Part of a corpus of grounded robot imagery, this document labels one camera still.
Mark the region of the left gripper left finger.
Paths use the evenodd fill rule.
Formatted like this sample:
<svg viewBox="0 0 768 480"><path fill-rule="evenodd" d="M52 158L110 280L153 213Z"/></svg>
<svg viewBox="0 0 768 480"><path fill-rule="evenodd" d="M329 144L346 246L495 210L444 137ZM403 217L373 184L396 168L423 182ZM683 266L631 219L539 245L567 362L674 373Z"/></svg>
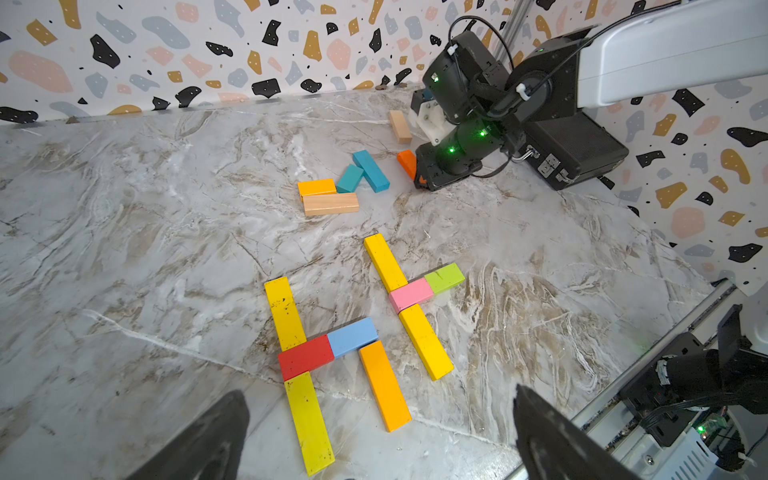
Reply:
<svg viewBox="0 0 768 480"><path fill-rule="evenodd" d="M235 479L249 419L244 393L232 390L129 477Z"/></svg>

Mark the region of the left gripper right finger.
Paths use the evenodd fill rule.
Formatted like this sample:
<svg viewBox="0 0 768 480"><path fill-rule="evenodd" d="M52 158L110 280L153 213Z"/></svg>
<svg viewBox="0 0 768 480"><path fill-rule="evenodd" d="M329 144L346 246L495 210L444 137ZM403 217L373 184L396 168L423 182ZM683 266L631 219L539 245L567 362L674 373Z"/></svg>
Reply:
<svg viewBox="0 0 768 480"><path fill-rule="evenodd" d="M637 477L527 386L516 387L513 416L516 448L530 479Z"/></svg>

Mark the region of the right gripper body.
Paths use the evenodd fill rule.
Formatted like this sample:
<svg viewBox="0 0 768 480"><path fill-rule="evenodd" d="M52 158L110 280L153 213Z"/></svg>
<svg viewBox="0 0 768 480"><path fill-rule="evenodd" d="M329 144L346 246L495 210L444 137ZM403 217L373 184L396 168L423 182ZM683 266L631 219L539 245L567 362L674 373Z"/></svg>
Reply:
<svg viewBox="0 0 768 480"><path fill-rule="evenodd" d="M436 191L477 176L483 160L500 150L509 162L525 146L515 114L499 118L492 107L505 97L509 72L472 31L450 40L427 68L425 86L452 129L436 144L416 149L414 186Z"/></svg>

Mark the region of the orange block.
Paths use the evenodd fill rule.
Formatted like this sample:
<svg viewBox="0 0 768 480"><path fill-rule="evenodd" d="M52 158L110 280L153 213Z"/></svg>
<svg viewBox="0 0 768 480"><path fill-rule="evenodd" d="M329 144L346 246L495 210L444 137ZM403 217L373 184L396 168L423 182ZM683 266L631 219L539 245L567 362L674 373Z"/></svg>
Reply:
<svg viewBox="0 0 768 480"><path fill-rule="evenodd" d="M411 180L417 174L417 158L411 150L401 151L397 154L397 161Z"/></svg>

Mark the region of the lime yellow block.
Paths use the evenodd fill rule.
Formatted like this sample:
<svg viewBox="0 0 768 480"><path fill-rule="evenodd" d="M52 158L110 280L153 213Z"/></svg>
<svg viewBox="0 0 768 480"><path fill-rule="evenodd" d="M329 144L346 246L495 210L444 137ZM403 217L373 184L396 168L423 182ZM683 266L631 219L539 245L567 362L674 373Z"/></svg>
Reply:
<svg viewBox="0 0 768 480"><path fill-rule="evenodd" d="M309 372L284 383L297 432L306 473L309 477L335 462L335 455Z"/></svg>

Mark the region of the red block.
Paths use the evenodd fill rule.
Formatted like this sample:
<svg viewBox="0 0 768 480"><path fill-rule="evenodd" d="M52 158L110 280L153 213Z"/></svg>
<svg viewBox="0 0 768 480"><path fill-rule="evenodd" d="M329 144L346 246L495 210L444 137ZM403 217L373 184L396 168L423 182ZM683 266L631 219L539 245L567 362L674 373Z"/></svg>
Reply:
<svg viewBox="0 0 768 480"><path fill-rule="evenodd" d="M334 359L335 355L327 335L301 343L278 356L284 382L316 370Z"/></svg>

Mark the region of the light blue block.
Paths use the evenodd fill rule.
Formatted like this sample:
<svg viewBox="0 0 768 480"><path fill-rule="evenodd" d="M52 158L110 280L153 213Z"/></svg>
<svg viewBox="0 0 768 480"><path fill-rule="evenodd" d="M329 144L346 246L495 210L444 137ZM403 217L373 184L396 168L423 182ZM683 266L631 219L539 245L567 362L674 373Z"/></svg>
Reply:
<svg viewBox="0 0 768 480"><path fill-rule="evenodd" d="M327 338L335 358L359 350L378 340L378 332L371 318L364 318L331 331Z"/></svg>

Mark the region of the green block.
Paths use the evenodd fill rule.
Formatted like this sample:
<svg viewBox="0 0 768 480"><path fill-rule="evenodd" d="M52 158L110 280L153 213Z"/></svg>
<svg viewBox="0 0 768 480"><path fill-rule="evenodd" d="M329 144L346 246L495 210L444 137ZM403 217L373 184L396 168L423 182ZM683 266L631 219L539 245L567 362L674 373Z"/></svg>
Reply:
<svg viewBox="0 0 768 480"><path fill-rule="evenodd" d="M456 263L443 266L424 276L435 295L452 289L465 281L465 276Z"/></svg>

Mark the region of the pink block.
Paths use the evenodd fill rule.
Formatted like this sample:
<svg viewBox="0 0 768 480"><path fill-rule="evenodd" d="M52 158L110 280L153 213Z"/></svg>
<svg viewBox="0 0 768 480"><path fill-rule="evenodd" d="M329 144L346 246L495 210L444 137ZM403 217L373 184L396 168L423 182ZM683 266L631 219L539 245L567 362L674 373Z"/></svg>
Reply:
<svg viewBox="0 0 768 480"><path fill-rule="evenodd" d="M414 305L430 300L434 292L426 278L420 278L393 290L389 294L390 302L397 313Z"/></svg>

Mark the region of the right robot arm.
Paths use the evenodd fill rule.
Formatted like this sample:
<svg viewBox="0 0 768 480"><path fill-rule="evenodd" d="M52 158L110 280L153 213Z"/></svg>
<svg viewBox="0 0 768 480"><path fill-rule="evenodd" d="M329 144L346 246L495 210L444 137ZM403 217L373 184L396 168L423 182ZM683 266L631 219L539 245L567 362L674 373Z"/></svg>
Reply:
<svg viewBox="0 0 768 480"><path fill-rule="evenodd" d="M627 156L589 109L766 71L763 1L675 1L549 39L520 62L450 33L412 98L429 141L398 159L415 187L436 191L481 177L502 152L562 190Z"/></svg>

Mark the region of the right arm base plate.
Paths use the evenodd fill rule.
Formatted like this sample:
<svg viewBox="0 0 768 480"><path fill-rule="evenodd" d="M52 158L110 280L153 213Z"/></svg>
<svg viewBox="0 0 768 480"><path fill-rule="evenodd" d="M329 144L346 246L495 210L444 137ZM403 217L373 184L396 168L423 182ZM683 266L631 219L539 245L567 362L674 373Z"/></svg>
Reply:
<svg viewBox="0 0 768 480"><path fill-rule="evenodd" d="M619 391L619 398L647 434L669 447L695 416L679 404L716 393L720 380L718 351L682 333Z"/></svg>

